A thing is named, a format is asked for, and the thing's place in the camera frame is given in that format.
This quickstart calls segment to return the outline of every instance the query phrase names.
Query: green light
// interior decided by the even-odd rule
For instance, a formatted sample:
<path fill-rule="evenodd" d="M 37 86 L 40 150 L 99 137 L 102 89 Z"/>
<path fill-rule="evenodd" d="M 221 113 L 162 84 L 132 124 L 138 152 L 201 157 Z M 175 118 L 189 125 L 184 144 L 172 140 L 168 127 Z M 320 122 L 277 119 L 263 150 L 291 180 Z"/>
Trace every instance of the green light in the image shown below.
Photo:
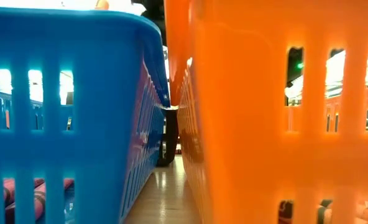
<path fill-rule="evenodd" d="M 297 64 L 297 68 L 299 68 L 299 69 L 304 68 L 304 63 L 303 63 L 303 62 L 302 62 L 302 63 L 298 63 L 298 64 Z"/>

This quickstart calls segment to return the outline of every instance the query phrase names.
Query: basket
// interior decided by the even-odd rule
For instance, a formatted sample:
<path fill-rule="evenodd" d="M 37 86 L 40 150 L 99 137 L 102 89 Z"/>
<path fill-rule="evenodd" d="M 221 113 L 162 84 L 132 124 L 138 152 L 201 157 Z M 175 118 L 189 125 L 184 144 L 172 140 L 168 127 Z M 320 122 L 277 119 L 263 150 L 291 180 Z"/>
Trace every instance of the basket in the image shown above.
<path fill-rule="evenodd" d="M 122 223 L 156 165 L 170 105 L 156 26 L 121 12 L 0 8 L 0 68 L 13 87 L 0 113 L 0 224 L 3 178 L 15 178 L 15 224 L 35 223 L 35 177 L 46 223 L 65 223 L 64 178 L 75 179 L 75 223 Z M 37 107 L 32 69 L 43 76 Z M 62 70 L 73 74 L 73 106 L 60 105 Z"/>
<path fill-rule="evenodd" d="M 315 223 L 318 202 L 332 199 L 333 223 L 354 223 L 357 200 L 368 200 L 368 1 L 182 0 L 165 10 L 172 103 L 203 222 L 277 223 L 286 199 L 294 224 Z M 284 107 L 290 47 L 305 51 L 298 131 Z M 332 49 L 346 49 L 337 133 L 324 118 Z"/>

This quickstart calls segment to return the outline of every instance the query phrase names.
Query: tiled floor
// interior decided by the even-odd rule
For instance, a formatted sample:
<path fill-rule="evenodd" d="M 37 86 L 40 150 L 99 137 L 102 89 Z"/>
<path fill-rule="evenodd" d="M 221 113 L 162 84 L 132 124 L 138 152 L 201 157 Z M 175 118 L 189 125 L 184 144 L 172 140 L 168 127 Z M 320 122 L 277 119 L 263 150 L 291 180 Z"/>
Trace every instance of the tiled floor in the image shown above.
<path fill-rule="evenodd" d="M 181 156 L 176 155 L 169 167 L 154 170 L 126 223 L 200 223 Z"/>

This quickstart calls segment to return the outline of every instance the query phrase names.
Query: floor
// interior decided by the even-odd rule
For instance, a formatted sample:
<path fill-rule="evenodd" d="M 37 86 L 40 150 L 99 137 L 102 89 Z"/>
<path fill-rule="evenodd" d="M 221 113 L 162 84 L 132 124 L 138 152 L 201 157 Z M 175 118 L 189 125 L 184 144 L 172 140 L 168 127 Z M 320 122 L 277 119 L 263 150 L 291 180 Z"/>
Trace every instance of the floor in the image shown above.
<path fill-rule="evenodd" d="M 156 168 L 149 177 L 126 218 L 126 224 L 141 223 L 201 223 L 181 155 L 176 155 L 169 167 Z"/>

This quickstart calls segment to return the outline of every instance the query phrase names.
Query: blue plastic basket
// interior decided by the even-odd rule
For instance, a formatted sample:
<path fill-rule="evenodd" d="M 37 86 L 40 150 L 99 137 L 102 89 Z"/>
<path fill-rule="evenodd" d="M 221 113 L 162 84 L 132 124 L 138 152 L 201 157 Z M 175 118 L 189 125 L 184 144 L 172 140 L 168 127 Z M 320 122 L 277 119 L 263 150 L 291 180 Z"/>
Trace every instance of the blue plastic basket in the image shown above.
<path fill-rule="evenodd" d="M 46 181 L 46 223 L 65 222 L 65 177 L 75 178 L 75 223 L 121 223 L 156 163 L 169 106 L 158 28 L 121 12 L 0 8 L 0 68 L 13 87 L 10 129 L 0 113 L 0 224 L 3 177 L 16 180 L 16 224 L 35 223 L 34 177 Z M 43 76 L 36 110 L 31 69 Z M 60 105 L 61 70 L 73 73 L 72 107 Z"/>

